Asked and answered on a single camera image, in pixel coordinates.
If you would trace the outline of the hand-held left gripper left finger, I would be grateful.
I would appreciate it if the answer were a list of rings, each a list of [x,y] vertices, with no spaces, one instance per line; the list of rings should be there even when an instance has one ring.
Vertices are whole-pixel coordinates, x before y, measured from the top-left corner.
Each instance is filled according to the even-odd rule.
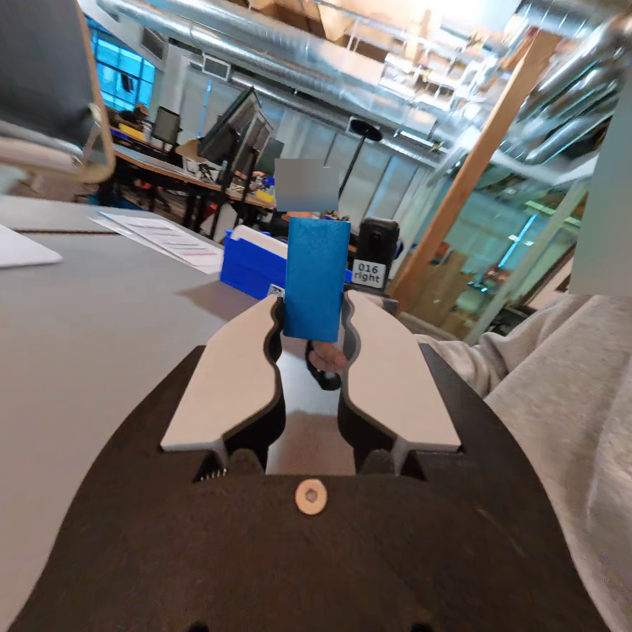
[[[283,299],[267,296],[208,340],[161,440],[164,452],[207,451],[226,467],[249,450],[267,469],[286,425],[277,365],[283,325]]]

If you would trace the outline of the blue rectangular block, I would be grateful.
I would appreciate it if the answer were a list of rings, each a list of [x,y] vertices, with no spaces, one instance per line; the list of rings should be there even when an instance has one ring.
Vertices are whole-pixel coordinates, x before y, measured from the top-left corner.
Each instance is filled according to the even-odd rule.
[[[284,335],[336,343],[351,225],[293,217],[289,222]]]

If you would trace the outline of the blue bin with square tag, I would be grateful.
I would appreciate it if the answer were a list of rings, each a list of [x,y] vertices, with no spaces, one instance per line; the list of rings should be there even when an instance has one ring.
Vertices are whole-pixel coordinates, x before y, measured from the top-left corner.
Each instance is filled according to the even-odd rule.
[[[258,299],[267,296],[270,286],[285,290],[287,259],[245,240],[232,240],[227,232],[220,279]]]

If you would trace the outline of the person's right forearm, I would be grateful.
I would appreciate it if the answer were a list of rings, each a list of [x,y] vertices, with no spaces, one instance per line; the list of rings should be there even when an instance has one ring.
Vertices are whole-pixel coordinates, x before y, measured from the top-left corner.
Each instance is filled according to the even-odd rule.
[[[428,344],[481,397],[489,395],[507,374],[506,363],[493,344],[470,346],[421,334],[414,338],[419,344]]]

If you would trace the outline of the grey desk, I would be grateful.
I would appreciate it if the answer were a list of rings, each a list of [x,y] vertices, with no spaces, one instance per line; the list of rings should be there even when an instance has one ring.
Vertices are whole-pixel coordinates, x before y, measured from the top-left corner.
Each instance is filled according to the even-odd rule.
[[[1,223],[60,264],[1,272],[1,630],[354,631],[362,592],[294,500],[347,473],[326,394],[284,339],[288,420],[268,476],[194,482],[162,434],[203,345],[254,301],[122,236],[94,210],[20,197]]]

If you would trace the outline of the background wooden desk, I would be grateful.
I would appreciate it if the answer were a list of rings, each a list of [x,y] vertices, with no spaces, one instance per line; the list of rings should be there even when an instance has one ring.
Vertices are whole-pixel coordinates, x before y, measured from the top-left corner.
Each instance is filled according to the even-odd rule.
[[[154,211],[159,188],[186,194],[183,226],[198,233],[205,220],[207,206],[215,204],[217,209],[212,217],[214,236],[219,214],[224,203],[232,201],[237,204],[238,217],[243,218],[249,208],[257,208],[254,217],[263,211],[273,211],[275,205],[257,198],[254,193],[243,190],[236,192],[234,188],[226,188],[207,179],[198,178],[182,168],[156,157],[142,154],[132,148],[115,146],[116,165],[113,175],[103,182],[98,189],[99,206],[112,207],[115,203],[115,188],[121,184],[133,184],[136,180],[149,185],[146,192],[148,209]]]

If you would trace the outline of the person's right hand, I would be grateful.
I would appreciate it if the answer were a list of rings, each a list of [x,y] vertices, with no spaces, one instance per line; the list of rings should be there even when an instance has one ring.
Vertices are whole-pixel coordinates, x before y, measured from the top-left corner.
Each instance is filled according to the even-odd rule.
[[[335,343],[312,341],[309,360],[316,369],[330,374],[342,374],[346,368],[346,357]]]

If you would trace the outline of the cardboard box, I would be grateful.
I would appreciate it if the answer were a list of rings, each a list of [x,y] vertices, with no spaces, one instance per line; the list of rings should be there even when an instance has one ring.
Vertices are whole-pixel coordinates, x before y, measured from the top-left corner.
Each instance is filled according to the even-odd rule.
[[[457,299],[468,289],[475,276],[464,270],[469,258],[468,254],[451,250],[443,262],[429,265],[401,312],[445,329],[445,322],[456,307]]]

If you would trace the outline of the black round floor lamp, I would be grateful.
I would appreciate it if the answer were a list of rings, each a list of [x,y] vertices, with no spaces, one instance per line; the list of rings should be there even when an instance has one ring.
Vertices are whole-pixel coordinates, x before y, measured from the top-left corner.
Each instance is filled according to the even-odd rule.
[[[343,138],[349,142],[352,139],[355,139],[355,147],[353,148],[351,157],[347,161],[341,182],[339,184],[339,204],[341,204],[344,190],[350,180],[352,171],[359,158],[359,154],[363,149],[363,146],[366,144],[366,142],[370,142],[373,144],[381,143],[383,140],[383,133],[380,130],[379,126],[377,126],[376,124],[373,124],[365,119],[361,119],[356,116],[351,116],[344,131]]]

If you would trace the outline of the printed paper sheet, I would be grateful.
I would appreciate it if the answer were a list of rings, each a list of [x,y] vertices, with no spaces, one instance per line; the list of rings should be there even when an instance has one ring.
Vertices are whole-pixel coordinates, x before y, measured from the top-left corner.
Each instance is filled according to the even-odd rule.
[[[93,222],[205,273],[219,273],[224,251],[165,219],[99,212]]]

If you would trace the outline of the large black monitor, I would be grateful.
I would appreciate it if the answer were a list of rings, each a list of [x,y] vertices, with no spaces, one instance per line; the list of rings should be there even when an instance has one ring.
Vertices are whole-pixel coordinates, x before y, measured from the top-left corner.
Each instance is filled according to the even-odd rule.
[[[199,141],[197,155],[218,165],[226,162],[231,172],[245,174],[256,168],[273,131],[256,90],[250,87],[240,93]]]

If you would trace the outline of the silver ventilation ducts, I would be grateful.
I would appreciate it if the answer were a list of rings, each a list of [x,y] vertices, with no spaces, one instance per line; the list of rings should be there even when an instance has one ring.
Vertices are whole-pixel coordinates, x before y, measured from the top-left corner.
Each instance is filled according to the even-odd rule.
[[[109,14],[381,121],[418,145],[422,137],[453,144],[466,130],[481,130],[498,100],[498,89],[487,85],[509,79],[504,59],[518,52],[530,28],[542,27],[571,47],[553,54],[499,149],[530,166],[549,162],[611,118],[631,73],[630,14],[608,16],[598,25],[596,15],[563,2],[520,1],[509,18],[516,18],[513,32],[496,49],[482,36],[481,51],[473,52],[473,29],[466,37],[443,23],[427,38],[330,1],[312,3],[352,20],[350,40],[376,47],[373,31],[390,36],[384,60],[229,1],[97,1]]]

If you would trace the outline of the small black monitor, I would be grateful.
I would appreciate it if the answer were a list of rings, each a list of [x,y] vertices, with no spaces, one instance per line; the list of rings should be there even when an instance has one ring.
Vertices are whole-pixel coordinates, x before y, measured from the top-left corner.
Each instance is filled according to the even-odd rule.
[[[175,145],[181,131],[181,117],[178,113],[159,106],[152,124],[150,138],[155,138],[166,145]]]

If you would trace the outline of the dark board with tan rim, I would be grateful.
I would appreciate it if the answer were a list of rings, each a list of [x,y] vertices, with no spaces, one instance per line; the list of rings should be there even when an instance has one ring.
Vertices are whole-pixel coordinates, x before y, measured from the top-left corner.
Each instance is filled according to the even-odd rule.
[[[115,170],[77,1],[1,2],[1,163],[86,184]]]

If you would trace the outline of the wooden post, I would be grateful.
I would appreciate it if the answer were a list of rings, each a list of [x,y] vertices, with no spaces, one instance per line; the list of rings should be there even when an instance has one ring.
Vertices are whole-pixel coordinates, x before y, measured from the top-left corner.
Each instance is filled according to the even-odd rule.
[[[408,309],[419,278],[434,259],[494,152],[506,136],[521,105],[537,85],[562,41],[562,36],[557,34],[536,28],[532,28],[532,31],[528,47],[517,62],[476,143],[440,202],[417,248],[389,291],[398,301],[398,312]]]

